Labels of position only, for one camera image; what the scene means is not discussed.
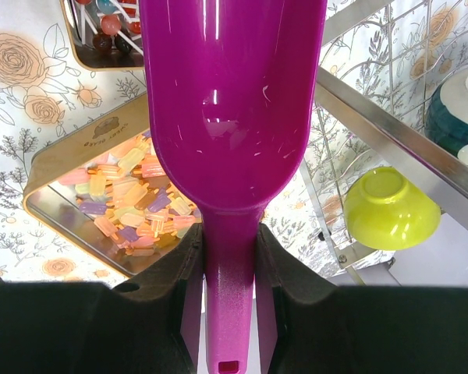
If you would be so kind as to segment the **tin of lollipops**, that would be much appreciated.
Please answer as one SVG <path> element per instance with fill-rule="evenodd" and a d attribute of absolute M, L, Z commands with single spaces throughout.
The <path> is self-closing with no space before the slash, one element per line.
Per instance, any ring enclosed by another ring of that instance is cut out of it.
<path fill-rule="evenodd" d="M 141 70 L 144 51 L 137 0 L 60 2 L 75 59 L 86 69 Z"/>

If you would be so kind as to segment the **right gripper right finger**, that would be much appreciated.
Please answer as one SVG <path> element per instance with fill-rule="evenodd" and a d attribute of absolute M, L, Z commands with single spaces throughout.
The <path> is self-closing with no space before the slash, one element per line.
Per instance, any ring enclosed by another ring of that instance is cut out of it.
<path fill-rule="evenodd" d="M 337 286 L 264 224 L 255 281 L 264 373 L 468 373 L 468 288 Z"/>

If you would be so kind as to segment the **magenta plastic scoop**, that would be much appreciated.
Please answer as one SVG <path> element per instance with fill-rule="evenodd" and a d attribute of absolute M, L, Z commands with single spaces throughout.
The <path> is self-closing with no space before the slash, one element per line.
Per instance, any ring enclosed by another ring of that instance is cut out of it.
<path fill-rule="evenodd" d="M 151 134 L 204 233 L 207 367 L 246 371 L 255 242 L 299 167 L 323 1 L 142 1 Z"/>

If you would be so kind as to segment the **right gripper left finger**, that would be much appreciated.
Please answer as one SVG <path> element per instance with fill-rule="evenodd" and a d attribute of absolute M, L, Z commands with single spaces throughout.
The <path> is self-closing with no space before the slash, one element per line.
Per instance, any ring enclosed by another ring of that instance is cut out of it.
<path fill-rule="evenodd" d="M 202 249 L 195 224 L 113 288 L 0 279 L 0 373 L 195 373 Z"/>

